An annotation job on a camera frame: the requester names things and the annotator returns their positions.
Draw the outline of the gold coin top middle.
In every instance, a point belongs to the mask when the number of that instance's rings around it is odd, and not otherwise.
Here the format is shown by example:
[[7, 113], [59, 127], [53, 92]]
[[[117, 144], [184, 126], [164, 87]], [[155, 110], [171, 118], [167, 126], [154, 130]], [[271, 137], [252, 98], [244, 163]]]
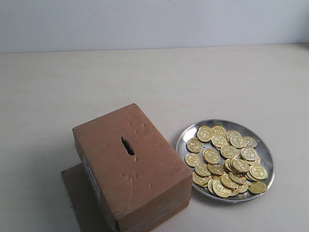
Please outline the gold coin top middle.
[[220, 135], [220, 136], [223, 136], [223, 137], [226, 137], [226, 129], [224, 126], [222, 125], [215, 125], [212, 127], [212, 130], [214, 132], [214, 135]]

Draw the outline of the gold coin top left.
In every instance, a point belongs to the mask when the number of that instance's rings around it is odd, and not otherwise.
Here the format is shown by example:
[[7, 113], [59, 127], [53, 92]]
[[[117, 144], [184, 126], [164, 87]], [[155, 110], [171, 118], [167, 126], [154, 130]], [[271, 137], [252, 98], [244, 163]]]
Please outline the gold coin top left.
[[209, 142], [211, 141], [212, 137], [214, 136], [214, 131], [212, 128], [203, 125], [197, 130], [197, 138], [202, 142]]

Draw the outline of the brown cardboard box with slot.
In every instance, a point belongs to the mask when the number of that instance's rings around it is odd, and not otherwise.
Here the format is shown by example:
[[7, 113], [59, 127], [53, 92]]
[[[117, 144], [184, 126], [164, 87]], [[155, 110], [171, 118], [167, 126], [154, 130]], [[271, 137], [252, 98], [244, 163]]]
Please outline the brown cardboard box with slot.
[[191, 199], [192, 173], [130, 104], [72, 130], [80, 164], [61, 173], [82, 232], [149, 232]]

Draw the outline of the gold coin lower right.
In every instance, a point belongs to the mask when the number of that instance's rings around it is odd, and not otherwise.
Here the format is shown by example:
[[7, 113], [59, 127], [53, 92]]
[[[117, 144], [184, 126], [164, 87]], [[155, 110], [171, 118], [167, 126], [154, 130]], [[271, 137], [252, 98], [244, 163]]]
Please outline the gold coin lower right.
[[263, 181], [252, 182], [248, 185], [248, 190], [252, 194], [262, 194], [267, 190], [267, 185]]

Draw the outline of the gold coin bottom left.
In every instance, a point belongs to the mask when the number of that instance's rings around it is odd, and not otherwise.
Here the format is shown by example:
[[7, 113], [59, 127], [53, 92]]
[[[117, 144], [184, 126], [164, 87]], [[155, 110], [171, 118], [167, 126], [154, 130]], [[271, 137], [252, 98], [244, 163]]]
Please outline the gold coin bottom left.
[[199, 186], [206, 185], [210, 180], [210, 176], [199, 176], [196, 172], [192, 173], [193, 182]]

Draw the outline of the gold coin front bottom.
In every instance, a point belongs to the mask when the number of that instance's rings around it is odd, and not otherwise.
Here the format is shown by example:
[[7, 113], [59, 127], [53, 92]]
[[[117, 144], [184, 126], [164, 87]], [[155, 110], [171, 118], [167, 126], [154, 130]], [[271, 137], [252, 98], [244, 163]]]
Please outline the gold coin front bottom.
[[214, 193], [221, 198], [227, 198], [231, 194], [231, 190], [225, 188], [219, 179], [214, 180], [212, 189]]

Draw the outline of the gold coin far left lower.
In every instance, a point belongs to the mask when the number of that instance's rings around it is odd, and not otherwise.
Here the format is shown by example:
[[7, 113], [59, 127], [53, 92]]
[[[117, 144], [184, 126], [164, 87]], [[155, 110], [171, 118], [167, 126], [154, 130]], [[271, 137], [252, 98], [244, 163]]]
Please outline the gold coin far left lower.
[[197, 164], [202, 162], [200, 156], [196, 153], [186, 154], [184, 161], [190, 167], [195, 167]]

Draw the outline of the silvery gold coin right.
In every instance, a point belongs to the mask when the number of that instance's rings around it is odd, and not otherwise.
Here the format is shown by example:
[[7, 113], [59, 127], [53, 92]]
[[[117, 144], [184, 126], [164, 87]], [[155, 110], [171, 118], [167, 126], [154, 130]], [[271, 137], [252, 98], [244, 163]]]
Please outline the silvery gold coin right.
[[242, 148], [240, 154], [242, 158], [244, 158], [247, 161], [255, 161], [258, 156], [258, 152], [252, 147]]

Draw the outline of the gold coin right edge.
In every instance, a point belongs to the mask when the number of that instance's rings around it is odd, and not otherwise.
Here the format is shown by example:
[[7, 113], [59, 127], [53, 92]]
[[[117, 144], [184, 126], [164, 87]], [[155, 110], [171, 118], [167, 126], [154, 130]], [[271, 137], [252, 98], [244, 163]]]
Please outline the gold coin right edge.
[[258, 164], [252, 165], [249, 169], [250, 175], [257, 180], [264, 180], [268, 177], [267, 170]]

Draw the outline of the gold coin far left upper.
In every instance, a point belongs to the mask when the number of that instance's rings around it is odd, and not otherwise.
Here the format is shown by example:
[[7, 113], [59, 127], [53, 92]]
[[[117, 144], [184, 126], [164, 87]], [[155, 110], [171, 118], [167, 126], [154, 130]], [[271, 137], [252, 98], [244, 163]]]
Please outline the gold coin far left upper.
[[194, 137], [187, 141], [186, 147], [192, 153], [199, 153], [203, 148], [203, 143]]

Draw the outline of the gold coin centre upper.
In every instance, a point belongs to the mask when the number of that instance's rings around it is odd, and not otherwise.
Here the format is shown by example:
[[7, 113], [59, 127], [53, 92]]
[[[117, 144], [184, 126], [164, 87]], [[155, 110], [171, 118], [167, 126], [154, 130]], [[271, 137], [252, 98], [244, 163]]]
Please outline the gold coin centre upper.
[[219, 134], [214, 135], [211, 138], [211, 142], [216, 148], [222, 148], [223, 146], [228, 145], [228, 141], [226, 137], [223, 135], [219, 135]]

